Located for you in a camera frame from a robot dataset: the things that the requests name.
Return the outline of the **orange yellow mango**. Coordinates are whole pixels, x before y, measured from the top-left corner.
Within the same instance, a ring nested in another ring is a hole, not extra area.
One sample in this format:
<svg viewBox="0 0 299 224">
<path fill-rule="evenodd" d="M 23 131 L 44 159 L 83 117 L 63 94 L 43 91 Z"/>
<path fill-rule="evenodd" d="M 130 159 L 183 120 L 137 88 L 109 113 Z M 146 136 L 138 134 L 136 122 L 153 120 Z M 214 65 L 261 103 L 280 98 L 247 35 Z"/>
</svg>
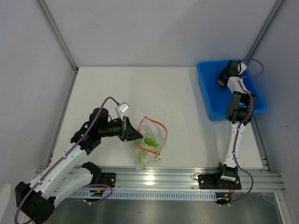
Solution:
<svg viewBox="0 0 299 224">
<path fill-rule="evenodd" d="M 222 79 L 218 79 L 218 84 L 220 86 L 227 86 L 227 83 L 225 81 L 223 81 Z"/>
</svg>

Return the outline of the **green grape bunch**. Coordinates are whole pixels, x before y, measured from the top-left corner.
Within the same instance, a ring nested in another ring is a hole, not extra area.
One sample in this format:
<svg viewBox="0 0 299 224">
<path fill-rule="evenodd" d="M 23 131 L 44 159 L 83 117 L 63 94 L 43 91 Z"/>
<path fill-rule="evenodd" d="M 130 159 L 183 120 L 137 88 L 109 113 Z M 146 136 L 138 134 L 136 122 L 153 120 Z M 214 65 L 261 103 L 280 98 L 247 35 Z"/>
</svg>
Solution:
<svg viewBox="0 0 299 224">
<path fill-rule="evenodd" d="M 153 138 L 145 138 L 144 144 L 146 148 L 149 147 L 159 148 L 159 144 Z"/>
</svg>

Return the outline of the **clear zip bag orange zipper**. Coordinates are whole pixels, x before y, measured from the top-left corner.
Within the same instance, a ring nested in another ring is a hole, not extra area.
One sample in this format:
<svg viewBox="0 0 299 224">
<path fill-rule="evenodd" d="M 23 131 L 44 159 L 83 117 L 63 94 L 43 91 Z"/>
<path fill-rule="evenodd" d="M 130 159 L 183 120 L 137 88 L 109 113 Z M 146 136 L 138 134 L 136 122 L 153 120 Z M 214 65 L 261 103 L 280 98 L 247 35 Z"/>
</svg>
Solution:
<svg viewBox="0 0 299 224">
<path fill-rule="evenodd" d="M 164 124 L 145 116 L 139 123 L 141 139 L 132 144 L 135 166 L 138 169 L 154 165 L 161 160 L 161 151 L 166 143 L 168 131 Z"/>
</svg>

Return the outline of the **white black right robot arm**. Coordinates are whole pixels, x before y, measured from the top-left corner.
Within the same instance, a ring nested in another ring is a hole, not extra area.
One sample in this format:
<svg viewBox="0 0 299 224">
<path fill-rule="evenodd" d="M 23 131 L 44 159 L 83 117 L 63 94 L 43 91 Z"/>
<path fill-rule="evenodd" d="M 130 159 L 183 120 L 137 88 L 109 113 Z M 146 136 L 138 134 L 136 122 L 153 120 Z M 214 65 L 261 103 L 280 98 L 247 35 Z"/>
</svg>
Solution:
<svg viewBox="0 0 299 224">
<path fill-rule="evenodd" d="M 241 169 L 237 161 L 241 140 L 246 126 L 252 120 L 256 104 L 256 95 L 250 93 L 243 81 L 242 74 L 246 69 L 246 64 L 240 60 L 229 60 L 218 75 L 219 84 L 231 91 L 226 113 L 226 119 L 230 122 L 228 150 L 213 177 L 214 185 L 218 188 L 224 188 L 230 182 L 237 182 L 238 171 Z"/>
</svg>

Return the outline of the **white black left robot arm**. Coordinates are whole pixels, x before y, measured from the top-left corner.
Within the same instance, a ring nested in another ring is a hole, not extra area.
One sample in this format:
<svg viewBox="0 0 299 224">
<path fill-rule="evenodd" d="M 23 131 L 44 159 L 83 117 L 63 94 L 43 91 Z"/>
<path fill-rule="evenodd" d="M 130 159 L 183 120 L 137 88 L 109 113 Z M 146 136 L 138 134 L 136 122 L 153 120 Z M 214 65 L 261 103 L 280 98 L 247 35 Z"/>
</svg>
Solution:
<svg viewBox="0 0 299 224">
<path fill-rule="evenodd" d="M 42 224 L 65 198 L 81 187 L 111 189 L 112 186 L 104 182 L 101 168 L 92 162 L 83 163 L 70 177 L 67 174 L 101 143 L 102 138 L 117 136 L 121 141 L 143 138 L 132 127 L 129 118 L 123 115 L 128 108 L 127 103 L 117 105 L 118 117 L 113 120 L 108 119 L 107 109 L 94 109 L 60 157 L 29 183 L 20 182 L 15 187 L 17 212 L 23 212 L 30 221 Z"/>
</svg>

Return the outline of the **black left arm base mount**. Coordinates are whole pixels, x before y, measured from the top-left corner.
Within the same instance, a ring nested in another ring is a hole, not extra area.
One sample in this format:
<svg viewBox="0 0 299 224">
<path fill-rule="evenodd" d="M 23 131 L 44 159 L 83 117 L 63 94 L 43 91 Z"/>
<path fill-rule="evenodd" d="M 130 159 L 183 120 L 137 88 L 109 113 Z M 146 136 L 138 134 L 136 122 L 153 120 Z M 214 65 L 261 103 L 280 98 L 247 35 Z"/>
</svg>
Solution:
<svg viewBox="0 0 299 224">
<path fill-rule="evenodd" d="M 92 162 L 86 162 L 82 166 L 86 168 L 92 175 L 92 180 L 89 184 L 105 184 L 112 188 L 115 187 L 116 173 L 103 172 L 102 169 Z"/>
</svg>

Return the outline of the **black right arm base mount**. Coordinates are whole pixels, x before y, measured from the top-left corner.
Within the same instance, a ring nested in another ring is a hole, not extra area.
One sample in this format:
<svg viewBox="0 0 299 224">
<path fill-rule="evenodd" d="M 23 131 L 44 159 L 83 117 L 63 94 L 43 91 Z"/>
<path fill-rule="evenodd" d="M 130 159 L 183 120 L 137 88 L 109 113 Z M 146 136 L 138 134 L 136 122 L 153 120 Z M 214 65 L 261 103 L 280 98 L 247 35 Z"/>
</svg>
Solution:
<svg viewBox="0 0 299 224">
<path fill-rule="evenodd" d="M 241 190 L 242 188 L 239 176 L 195 173 L 193 179 L 198 182 L 200 189 Z"/>
</svg>

